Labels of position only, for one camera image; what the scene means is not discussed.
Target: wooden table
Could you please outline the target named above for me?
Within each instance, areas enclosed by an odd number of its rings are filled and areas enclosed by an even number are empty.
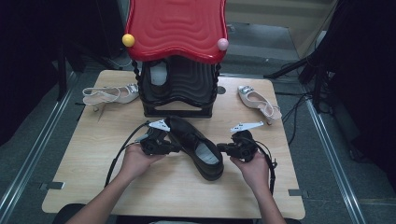
[[[132,72],[103,71],[95,87],[125,86],[133,82]],[[239,122],[264,121],[258,109],[243,105],[237,93],[239,85],[252,86],[276,104],[269,80],[220,77],[219,86],[224,87],[226,92],[218,95],[213,117],[186,119],[215,144],[231,143],[230,129]],[[183,106],[183,103],[175,102],[167,106],[178,107]],[[160,119],[163,118],[146,118],[138,98],[126,105],[103,105],[97,112],[91,106],[86,106],[53,179],[64,182],[64,188],[49,189],[42,205],[43,210],[57,213],[66,204],[89,202],[103,189],[110,164],[129,134],[146,120]],[[146,131],[147,128],[142,128],[132,140]],[[282,122],[278,120],[272,126],[265,124],[250,131],[255,140],[268,146],[278,162],[274,198],[282,216],[303,218],[305,211],[301,196],[289,194],[289,189],[298,189],[299,186]],[[113,176],[120,169],[122,157]],[[112,214],[260,218],[257,202],[241,172],[225,153],[223,157],[222,177],[216,181],[206,181],[185,153],[169,154],[154,163],[124,191]]]

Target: red shelf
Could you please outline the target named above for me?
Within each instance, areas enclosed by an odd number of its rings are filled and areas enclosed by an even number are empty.
[[[228,39],[225,0],[131,0],[125,34],[134,36],[127,48],[137,61],[180,55],[200,63],[219,63]]]

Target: high heel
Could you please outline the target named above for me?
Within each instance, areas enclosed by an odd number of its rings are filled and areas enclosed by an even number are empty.
[[[139,95],[136,84],[125,87],[86,88],[82,91],[85,105],[98,105],[101,103],[128,104]]]
[[[275,120],[282,118],[279,106],[272,105],[262,95],[254,91],[252,87],[239,86],[238,93],[245,106],[260,109],[264,114],[268,125],[271,125]]]

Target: hand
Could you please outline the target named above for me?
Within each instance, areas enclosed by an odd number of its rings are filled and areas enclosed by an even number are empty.
[[[133,144],[125,149],[120,172],[117,174],[128,183],[147,171],[152,163],[164,158],[165,155],[146,155],[140,144]]]
[[[253,191],[269,189],[267,160],[259,151],[254,154],[253,160],[249,162],[234,157],[230,157],[230,160],[241,170],[242,176]]]

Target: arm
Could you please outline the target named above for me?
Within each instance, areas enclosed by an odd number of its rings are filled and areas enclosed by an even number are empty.
[[[243,162],[233,157],[230,157],[230,160],[241,170],[245,181],[253,191],[262,214],[262,222],[286,223],[268,187],[269,168],[265,157],[260,152],[256,152],[250,162]]]
[[[163,157],[164,155],[147,156],[138,144],[126,148],[120,172],[67,223],[106,223],[111,210],[128,185],[145,173],[152,163]]]

